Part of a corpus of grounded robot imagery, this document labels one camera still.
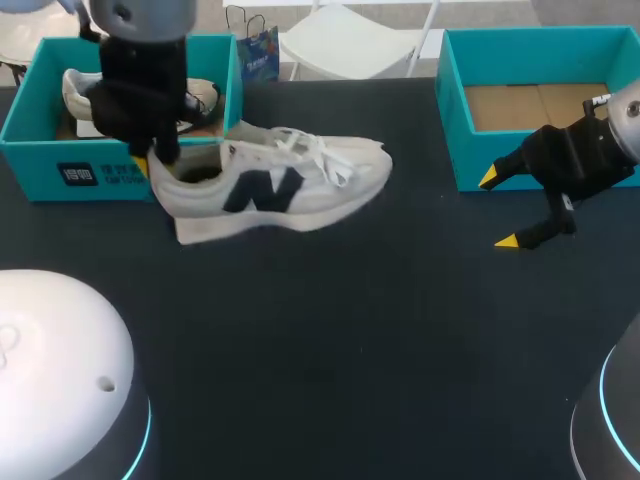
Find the glowing blue ring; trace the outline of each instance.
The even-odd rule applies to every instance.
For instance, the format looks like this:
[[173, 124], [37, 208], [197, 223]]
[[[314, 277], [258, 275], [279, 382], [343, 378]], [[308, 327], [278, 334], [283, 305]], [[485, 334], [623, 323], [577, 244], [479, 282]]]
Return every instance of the glowing blue ring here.
[[622, 444], [622, 440], [618, 437], [615, 429], [613, 428], [613, 424], [611, 423], [611, 419], [609, 418], [609, 413], [607, 413], [607, 406], [604, 404], [604, 371], [607, 369], [607, 363], [609, 362], [609, 358], [611, 354], [615, 350], [615, 347], [609, 352], [607, 359], [604, 361], [604, 365], [602, 366], [602, 371], [600, 372], [600, 405], [602, 405], [602, 414], [604, 415], [604, 421], [607, 423], [607, 427], [609, 427], [609, 431], [611, 432], [611, 436], [618, 444], [618, 448], [627, 457], [627, 460], [635, 467], [635, 469], [640, 472], [640, 464], [636, 462], [633, 456], [629, 453], [629, 450]]
[[125, 474], [124, 477], [122, 477], [122, 480], [129, 480], [131, 478], [131, 475], [133, 475], [133, 473], [136, 471], [136, 468], [138, 468], [138, 464], [140, 463], [140, 460], [142, 460], [142, 456], [144, 455], [144, 451], [147, 448], [147, 443], [149, 443], [149, 435], [150, 434], [151, 434], [151, 401], [149, 400], [149, 417], [148, 417], [148, 420], [147, 420], [147, 431], [144, 433], [144, 440], [142, 440], [142, 446], [140, 447], [140, 451], [138, 452], [138, 456], [136, 457], [136, 459], [131, 464], [131, 467], [129, 468], [129, 471]]

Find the cardboard bottom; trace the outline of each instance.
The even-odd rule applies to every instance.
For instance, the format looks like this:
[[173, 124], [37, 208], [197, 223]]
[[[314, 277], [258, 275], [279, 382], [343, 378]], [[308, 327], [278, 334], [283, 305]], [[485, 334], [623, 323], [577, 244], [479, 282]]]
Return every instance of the cardboard bottom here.
[[[199, 130], [181, 134], [180, 137], [224, 137], [225, 101], [225, 95], [220, 96], [218, 105], [216, 105], [215, 108], [215, 118], [217, 118], [217, 120], [214, 123]], [[92, 122], [77, 121], [66, 108], [62, 109], [58, 121], [58, 128], [56, 129], [56, 140], [86, 141], [103, 138], [105, 137], [95, 130]]]
[[[609, 93], [605, 84], [497, 85], [465, 87], [478, 132], [565, 128], [584, 116], [582, 102]], [[598, 118], [606, 108], [596, 109]]]

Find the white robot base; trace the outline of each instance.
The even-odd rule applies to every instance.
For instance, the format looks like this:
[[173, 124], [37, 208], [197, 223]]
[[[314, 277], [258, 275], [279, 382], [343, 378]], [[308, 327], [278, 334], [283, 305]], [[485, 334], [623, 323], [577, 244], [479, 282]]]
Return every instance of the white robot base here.
[[576, 404], [571, 455], [581, 480], [640, 480], [640, 317]]
[[151, 405], [124, 322], [87, 285], [0, 272], [0, 472], [156, 480]]

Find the small hole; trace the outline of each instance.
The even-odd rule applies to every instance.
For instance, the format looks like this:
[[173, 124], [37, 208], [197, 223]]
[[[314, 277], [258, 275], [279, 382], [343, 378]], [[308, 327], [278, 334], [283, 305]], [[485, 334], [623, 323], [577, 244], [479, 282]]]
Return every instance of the small hole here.
[[640, 102], [634, 101], [627, 107], [627, 115], [630, 117], [637, 117], [640, 114]]
[[100, 388], [100, 390], [102, 390], [103, 392], [114, 392], [116, 389], [116, 384], [113, 383], [113, 380], [111, 380], [109, 377], [100, 377], [98, 379], [98, 388]]
[[131, 21], [131, 10], [129, 10], [122, 4], [117, 4], [115, 7], [113, 7], [113, 13], [115, 13], [116, 16], [118, 16], [123, 22]]

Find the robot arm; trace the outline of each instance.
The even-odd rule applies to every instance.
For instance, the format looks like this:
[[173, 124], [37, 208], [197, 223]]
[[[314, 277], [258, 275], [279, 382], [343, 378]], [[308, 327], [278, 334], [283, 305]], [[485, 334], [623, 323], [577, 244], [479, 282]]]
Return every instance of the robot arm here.
[[[0, 0], [0, 11], [32, 12], [53, 1]], [[153, 146], [162, 162], [175, 162], [176, 122], [194, 115], [185, 105], [186, 36], [195, 24], [196, 0], [58, 2], [78, 14], [80, 36], [100, 45], [102, 80], [87, 92], [96, 128], [125, 142], [135, 158], [145, 158]], [[92, 19], [108, 35], [92, 31]]]
[[[0, 0], [0, 12], [29, 13], [56, 0]], [[86, 12], [83, 0], [57, 0], [70, 13]], [[93, 21], [109, 35], [138, 43], [180, 40], [193, 28], [195, 0], [89, 0]]]
[[[606, 106], [600, 120], [597, 108]], [[567, 128], [545, 125], [493, 162], [479, 187], [492, 190], [514, 175], [531, 175], [545, 190], [551, 215], [498, 242], [533, 249], [560, 233], [573, 234], [573, 202], [593, 197], [634, 174], [640, 163], [640, 80], [613, 95], [586, 100], [585, 116]]]

